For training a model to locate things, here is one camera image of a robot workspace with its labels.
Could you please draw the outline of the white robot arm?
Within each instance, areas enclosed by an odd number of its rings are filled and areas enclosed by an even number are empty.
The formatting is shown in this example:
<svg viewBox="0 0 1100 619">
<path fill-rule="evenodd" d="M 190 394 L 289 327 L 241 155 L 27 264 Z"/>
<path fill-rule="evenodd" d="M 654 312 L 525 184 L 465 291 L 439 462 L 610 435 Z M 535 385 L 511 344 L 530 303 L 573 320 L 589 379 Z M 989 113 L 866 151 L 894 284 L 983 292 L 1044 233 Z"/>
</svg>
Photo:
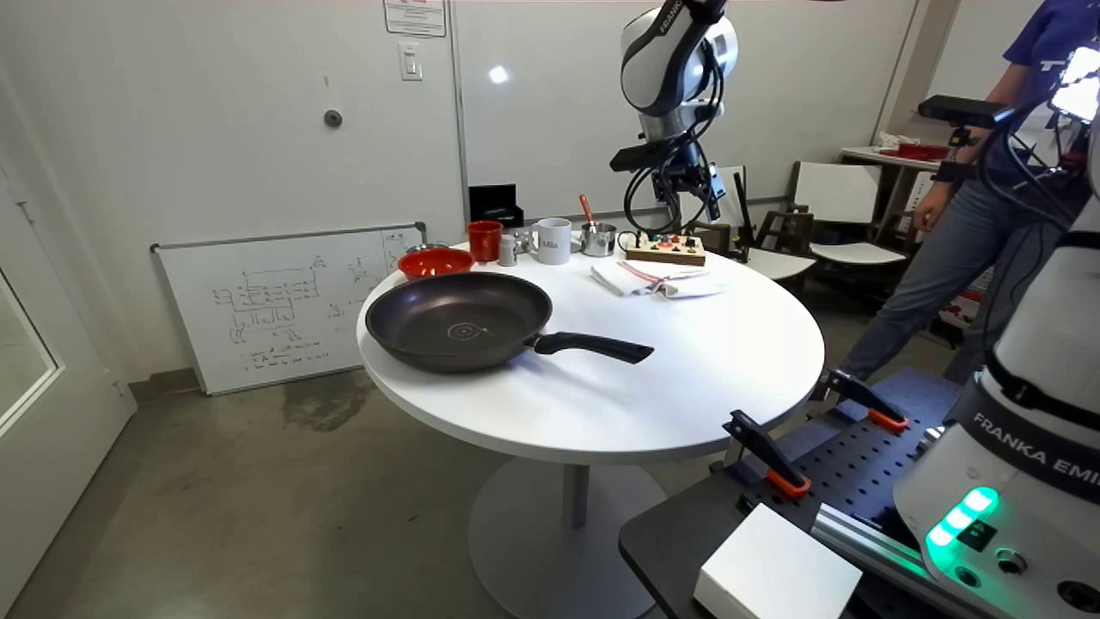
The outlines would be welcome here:
<svg viewBox="0 0 1100 619">
<path fill-rule="evenodd" d="M 974 280 L 983 324 L 948 377 L 948 435 L 894 493 L 926 566 L 1022 619 L 1097 610 L 1097 0 L 1043 0 L 1005 48 L 993 123 L 918 211 L 923 248 L 840 370 L 888 365 Z"/>
</svg>

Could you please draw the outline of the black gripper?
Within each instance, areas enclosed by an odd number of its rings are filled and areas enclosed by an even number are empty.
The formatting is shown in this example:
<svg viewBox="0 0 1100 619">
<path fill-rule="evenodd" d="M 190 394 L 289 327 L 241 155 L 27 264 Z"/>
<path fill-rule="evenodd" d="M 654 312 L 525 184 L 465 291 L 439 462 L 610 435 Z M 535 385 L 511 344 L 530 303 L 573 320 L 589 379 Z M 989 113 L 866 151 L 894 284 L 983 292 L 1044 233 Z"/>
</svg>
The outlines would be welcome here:
<svg viewBox="0 0 1100 619">
<path fill-rule="evenodd" d="M 723 219 L 724 184 L 695 138 L 618 150 L 610 169 L 648 174 L 654 178 L 664 233 L 680 233 L 680 197 L 695 197 L 708 225 Z"/>
</svg>

